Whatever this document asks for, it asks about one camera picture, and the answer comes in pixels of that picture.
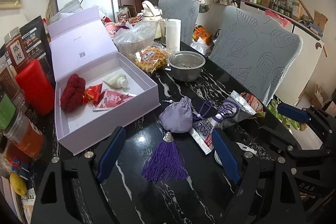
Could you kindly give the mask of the silver purple snack bag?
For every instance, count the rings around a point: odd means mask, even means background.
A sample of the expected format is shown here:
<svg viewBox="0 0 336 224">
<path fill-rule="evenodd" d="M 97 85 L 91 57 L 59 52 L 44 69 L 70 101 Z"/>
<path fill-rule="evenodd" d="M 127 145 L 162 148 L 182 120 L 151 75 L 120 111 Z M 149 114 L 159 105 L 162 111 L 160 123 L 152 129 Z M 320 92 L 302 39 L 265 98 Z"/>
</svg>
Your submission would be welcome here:
<svg viewBox="0 0 336 224">
<path fill-rule="evenodd" d="M 223 101 L 215 116 L 203 118 L 198 114 L 199 117 L 193 122 L 190 135 L 205 155 L 208 155 L 214 148 L 211 135 L 214 128 L 230 127 L 256 114 L 255 110 L 240 94 L 232 91 Z"/>
</svg>

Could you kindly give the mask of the pink with-love pouch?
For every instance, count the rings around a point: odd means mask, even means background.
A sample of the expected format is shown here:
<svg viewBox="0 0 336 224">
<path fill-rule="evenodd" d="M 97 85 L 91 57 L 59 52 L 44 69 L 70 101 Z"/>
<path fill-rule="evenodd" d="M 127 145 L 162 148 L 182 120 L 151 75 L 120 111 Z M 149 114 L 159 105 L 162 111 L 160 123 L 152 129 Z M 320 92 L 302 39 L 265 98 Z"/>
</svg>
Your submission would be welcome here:
<svg viewBox="0 0 336 224">
<path fill-rule="evenodd" d="M 100 94 L 98 101 L 93 104 L 93 111 L 112 110 L 134 97 L 136 97 L 135 94 L 106 89 Z"/>
</svg>

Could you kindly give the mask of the lavender sachet with purple tassel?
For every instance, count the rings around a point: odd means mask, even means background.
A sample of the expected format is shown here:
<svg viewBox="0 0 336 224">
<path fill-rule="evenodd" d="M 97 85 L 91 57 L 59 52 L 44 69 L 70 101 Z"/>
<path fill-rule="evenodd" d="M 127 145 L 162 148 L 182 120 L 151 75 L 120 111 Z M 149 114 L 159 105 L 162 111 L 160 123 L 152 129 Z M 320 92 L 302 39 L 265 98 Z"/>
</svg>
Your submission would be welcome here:
<svg viewBox="0 0 336 224">
<path fill-rule="evenodd" d="M 184 134 L 191 130 L 193 126 L 191 105 L 191 99 L 184 96 L 178 102 L 171 101 L 159 115 L 165 135 L 143 166 L 142 176 L 147 180 L 157 182 L 188 178 L 173 135 Z"/>
</svg>

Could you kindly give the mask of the red snack packet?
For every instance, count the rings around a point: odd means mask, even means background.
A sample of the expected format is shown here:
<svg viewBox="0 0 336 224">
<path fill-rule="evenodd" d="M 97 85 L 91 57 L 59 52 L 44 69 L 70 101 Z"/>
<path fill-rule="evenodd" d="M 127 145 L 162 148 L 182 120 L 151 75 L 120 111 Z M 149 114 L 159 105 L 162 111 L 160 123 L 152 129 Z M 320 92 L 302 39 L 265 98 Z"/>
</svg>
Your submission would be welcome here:
<svg viewBox="0 0 336 224">
<path fill-rule="evenodd" d="M 102 91 L 102 83 L 90 86 L 85 89 L 83 93 L 83 104 L 92 102 L 94 105 L 98 104 L 98 99 Z"/>
</svg>

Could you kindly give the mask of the dark red fluffy scrunchie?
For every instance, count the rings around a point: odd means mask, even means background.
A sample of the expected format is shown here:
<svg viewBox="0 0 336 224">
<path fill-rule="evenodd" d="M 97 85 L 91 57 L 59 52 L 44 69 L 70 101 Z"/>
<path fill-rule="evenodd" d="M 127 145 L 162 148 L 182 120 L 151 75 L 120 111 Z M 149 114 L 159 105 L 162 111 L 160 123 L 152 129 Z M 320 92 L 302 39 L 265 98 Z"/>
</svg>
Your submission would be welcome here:
<svg viewBox="0 0 336 224">
<path fill-rule="evenodd" d="M 60 98 L 60 106 L 66 113 L 71 113 L 83 104 L 86 81 L 73 74 L 67 81 L 66 87 Z"/>
</svg>

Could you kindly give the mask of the hand cream tube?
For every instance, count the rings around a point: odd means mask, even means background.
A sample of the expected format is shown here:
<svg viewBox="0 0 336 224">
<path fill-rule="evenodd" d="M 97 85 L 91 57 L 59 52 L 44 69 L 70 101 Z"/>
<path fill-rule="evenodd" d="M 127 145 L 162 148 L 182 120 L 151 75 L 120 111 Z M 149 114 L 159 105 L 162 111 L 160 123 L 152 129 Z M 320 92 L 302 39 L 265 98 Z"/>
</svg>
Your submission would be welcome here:
<svg viewBox="0 0 336 224">
<path fill-rule="evenodd" d="M 109 87 L 115 89 L 126 89 L 129 86 L 129 82 L 126 78 L 126 75 L 121 73 L 113 73 L 108 75 L 103 79 L 103 82 L 107 84 Z"/>
</svg>

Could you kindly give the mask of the colourful cereal snack bag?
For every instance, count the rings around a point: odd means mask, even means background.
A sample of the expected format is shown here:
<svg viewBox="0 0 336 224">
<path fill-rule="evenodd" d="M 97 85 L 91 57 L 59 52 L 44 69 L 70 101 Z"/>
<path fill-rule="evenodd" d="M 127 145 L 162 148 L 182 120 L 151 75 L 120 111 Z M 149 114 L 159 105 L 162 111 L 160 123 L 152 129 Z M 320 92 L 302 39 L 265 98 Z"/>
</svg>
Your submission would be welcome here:
<svg viewBox="0 0 336 224">
<path fill-rule="evenodd" d="M 252 94 L 243 92 L 240 94 L 246 101 L 247 103 L 255 110 L 256 118 L 264 118 L 265 117 L 265 111 L 263 108 L 262 103 Z"/>
</svg>

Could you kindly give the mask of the lavender open gift box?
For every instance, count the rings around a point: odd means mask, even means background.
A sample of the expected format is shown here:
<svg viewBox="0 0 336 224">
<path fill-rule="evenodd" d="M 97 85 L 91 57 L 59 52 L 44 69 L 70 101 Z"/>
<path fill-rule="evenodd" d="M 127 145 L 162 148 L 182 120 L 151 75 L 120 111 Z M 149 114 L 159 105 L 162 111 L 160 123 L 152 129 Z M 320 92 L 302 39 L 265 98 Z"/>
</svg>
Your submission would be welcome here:
<svg viewBox="0 0 336 224">
<path fill-rule="evenodd" d="M 48 26 L 55 87 L 55 130 L 58 142 L 77 155 L 160 106 L 158 85 L 118 52 L 98 13 L 81 10 Z M 77 74 L 87 86 L 103 83 L 112 73 L 126 75 L 125 94 L 132 98 L 110 110 L 95 111 L 91 103 L 66 113 L 60 98 L 69 77 Z"/>
</svg>

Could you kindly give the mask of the near grey chair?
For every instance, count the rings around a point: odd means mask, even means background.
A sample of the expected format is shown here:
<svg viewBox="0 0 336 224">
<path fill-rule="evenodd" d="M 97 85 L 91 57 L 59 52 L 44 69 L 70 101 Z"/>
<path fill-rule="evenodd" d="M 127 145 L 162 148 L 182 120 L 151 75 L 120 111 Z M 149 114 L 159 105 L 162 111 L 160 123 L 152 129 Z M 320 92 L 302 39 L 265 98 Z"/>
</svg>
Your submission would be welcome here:
<svg viewBox="0 0 336 224">
<path fill-rule="evenodd" d="M 209 58 L 267 105 L 302 47 L 298 35 L 269 15 L 227 6 Z"/>
</svg>

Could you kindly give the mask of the grey chair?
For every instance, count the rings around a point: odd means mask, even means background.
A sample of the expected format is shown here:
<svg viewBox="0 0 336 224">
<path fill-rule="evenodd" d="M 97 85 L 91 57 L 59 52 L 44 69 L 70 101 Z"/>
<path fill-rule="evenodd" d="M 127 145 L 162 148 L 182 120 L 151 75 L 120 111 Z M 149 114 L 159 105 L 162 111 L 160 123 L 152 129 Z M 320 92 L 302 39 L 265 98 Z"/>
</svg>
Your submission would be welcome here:
<svg viewBox="0 0 336 224">
<path fill-rule="evenodd" d="M 269 15 L 227 6 L 209 58 L 267 105 L 302 47 L 298 35 Z"/>
<path fill-rule="evenodd" d="M 200 2 L 196 0 L 159 0 L 158 7 L 164 19 L 181 20 L 181 41 L 190 45 L 199 14 Z"/>
</svg>

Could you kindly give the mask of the orange label jar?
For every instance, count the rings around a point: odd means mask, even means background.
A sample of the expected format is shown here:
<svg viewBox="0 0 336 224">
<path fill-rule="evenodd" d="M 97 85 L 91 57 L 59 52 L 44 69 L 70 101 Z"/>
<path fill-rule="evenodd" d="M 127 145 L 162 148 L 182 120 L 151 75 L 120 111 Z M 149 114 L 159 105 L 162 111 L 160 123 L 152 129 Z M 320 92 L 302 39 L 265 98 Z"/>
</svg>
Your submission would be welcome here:
<svg viewBox="0 0 336 224">
<path fill-rule="evenodd" d="M 15 110 L 4 135 L 31 159 L 38 159 L 45 148 L 45 136 L 20 109 Z"/>
</svg>

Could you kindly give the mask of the metal bowl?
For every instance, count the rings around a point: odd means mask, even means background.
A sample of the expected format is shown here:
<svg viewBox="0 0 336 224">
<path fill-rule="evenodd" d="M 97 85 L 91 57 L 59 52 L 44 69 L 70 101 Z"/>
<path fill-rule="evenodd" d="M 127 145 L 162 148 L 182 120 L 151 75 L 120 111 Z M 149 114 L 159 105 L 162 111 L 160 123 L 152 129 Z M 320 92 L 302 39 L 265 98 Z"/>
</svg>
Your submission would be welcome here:
<svg viewBox="0 0 336 224">
<path fill-rule="evenodd" d="M 196 80 L 206 60 L 203 55 L 192 51 L 179 51 L 168 58 L 172 76 L 179 81 L 192 82 Z"/>
</svg>

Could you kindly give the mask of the red cylinder container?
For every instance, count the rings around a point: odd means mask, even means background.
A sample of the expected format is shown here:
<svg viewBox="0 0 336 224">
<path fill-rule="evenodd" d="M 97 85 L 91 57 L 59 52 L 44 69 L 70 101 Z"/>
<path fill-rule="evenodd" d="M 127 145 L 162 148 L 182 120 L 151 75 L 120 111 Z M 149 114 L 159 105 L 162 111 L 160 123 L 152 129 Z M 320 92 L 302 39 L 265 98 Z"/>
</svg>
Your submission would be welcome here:
<svg viewBox="0 0 336 224">
<path fill-rule="evenodd" d="M 39 115 L 47 115 L 54 109 L 55 89 L 37 59 L 31 60 L 15 79 L 24 91 L 26 101 Z"/>
</svg>

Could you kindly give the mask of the yellow lemon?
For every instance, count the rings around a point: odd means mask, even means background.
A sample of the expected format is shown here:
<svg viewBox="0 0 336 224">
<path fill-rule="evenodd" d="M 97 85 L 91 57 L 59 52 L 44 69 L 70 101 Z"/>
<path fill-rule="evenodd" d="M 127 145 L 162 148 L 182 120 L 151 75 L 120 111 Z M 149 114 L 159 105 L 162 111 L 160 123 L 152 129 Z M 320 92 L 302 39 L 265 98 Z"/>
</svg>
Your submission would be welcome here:
<svg viewBox="0 0 336 224">
<path fill-rule="evenodd" d="M 10 174 L 10 185 L 14 192 L 19 196 L 25 196 L 27 193 L 27 187 L 25 181 L 16 173 Z"/>
</svg>

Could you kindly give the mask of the bag of waffle cookies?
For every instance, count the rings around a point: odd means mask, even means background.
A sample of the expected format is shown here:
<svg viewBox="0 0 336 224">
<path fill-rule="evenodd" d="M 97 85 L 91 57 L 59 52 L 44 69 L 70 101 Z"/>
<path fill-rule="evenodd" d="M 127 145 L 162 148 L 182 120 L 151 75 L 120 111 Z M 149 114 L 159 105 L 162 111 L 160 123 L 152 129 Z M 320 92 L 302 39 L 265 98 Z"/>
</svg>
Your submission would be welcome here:
<svg viewBox="0 0 336 224">
<path fill-rule="evenodd" d="M 170 55 L 171 52 L 166 48 L 149 46 L 135 54 L 134 63 L 139 69 L 152 75 L 158 69 L 167 67 Z"/>
</svg>

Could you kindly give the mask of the green label jar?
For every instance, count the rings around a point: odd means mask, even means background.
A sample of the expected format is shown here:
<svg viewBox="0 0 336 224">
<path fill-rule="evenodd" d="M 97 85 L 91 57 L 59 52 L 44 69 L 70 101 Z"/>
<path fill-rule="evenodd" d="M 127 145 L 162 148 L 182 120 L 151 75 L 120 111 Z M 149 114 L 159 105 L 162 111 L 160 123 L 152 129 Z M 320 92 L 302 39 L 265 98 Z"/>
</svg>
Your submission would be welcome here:
<svg viewBox="0 0 336 224">
<path fill-rule="evenodd" d="M 16 107 L 6 93 L 1 94 L 0 129 L 5 130 L 15 115 Z"/>
</svg>

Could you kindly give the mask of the clear plastic bag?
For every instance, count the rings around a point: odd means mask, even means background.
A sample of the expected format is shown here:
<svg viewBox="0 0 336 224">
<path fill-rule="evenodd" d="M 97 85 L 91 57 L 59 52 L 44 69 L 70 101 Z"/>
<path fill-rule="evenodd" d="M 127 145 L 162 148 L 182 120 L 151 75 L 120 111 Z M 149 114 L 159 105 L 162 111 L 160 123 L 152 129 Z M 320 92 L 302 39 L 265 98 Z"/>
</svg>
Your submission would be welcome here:
<svg viewBox="0 0 336 224">
<path fill-rule="evenodd" d="M 127 29 L 116 32 L 114 45 L 125 57 L 131 57 L 154 42 L 157 24 L 157 21 L 142 21 L 133 26 L 127 22 Z"/>
</svg>

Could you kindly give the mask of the black food pouch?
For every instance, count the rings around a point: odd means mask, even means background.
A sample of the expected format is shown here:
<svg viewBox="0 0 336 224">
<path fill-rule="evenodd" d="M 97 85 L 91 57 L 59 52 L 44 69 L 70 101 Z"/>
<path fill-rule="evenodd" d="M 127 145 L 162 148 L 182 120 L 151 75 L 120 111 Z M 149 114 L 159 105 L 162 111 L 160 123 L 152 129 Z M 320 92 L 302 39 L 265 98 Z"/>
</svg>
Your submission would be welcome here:
<svg viewBox="0 0 336 224">
<path fill-rule="evenodd" d="M 38 16 L 28 22 L 20 28 L 20 32 L 29 60 L 36 59 L 45 74 L 48 77 L 53 76 L 51 50 L 42 17 Z"/>
</svg>

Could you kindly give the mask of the white paper roll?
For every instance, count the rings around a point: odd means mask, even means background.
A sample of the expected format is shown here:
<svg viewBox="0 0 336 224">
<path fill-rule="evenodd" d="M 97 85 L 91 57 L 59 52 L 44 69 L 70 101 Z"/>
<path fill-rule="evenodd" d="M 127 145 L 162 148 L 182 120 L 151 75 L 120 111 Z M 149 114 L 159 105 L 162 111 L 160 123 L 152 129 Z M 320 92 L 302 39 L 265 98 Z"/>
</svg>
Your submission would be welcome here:
<svg viewBox="0 0 336 224">
<path fill-rule="evenodd" d="M 168 19 L 166 22 L 166 46 L 172 52 L 180 51 L 181 20 Z"/>
</svg>

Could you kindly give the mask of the jar with Chinese label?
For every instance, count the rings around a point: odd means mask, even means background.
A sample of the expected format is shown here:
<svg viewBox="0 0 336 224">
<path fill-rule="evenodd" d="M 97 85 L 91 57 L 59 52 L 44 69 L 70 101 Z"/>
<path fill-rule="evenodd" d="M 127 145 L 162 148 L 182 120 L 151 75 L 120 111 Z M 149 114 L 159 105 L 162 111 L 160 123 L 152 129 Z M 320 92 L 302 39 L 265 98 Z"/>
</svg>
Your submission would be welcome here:
<svg viewBox="0 0 336 224">
<path fill-rule="evenodd" d="M 25 45 L 23 43 L 20 29 L 15 27 L 5 35 L 4 40 L 7 53 L 11 59 L 11 63 L 16 73 L 20 73 L 30 62 Z"/>
</svg>

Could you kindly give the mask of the white teapot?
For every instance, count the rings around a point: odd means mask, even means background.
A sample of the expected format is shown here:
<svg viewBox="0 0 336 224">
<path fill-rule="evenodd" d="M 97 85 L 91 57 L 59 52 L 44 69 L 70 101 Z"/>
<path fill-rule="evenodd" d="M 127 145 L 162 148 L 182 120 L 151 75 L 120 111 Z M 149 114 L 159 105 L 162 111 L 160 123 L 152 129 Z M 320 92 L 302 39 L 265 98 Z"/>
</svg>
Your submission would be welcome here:
<svg viewBox="0 0 336 224">
<path fill-rule="evenodd" d="M 150 1 L 142 2 L 142 18 L 143 21 L 154 21 L 157 22 L 157 30 L 155 32 L 155 39 L 161 38 L 161 27 L 160 20 L 162 19 L 162 10 L 154 6 Z"/>
</svg>

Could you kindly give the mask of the far grey chair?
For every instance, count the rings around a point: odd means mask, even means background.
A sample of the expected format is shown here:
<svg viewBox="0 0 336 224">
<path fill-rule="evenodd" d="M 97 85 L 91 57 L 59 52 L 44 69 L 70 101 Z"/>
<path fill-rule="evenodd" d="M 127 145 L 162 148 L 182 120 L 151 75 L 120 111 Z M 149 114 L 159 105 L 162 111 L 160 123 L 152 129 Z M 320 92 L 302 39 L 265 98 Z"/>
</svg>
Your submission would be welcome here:
<svg viewBox="0 0 336 224">
<path fill-rule="evenodd" d="M 158 7 L 164 19 L 181 20 L 181 41 L 190 45 L 199 14 L 200 2 L 196 0 L 159 0 Z"/>
</svg>

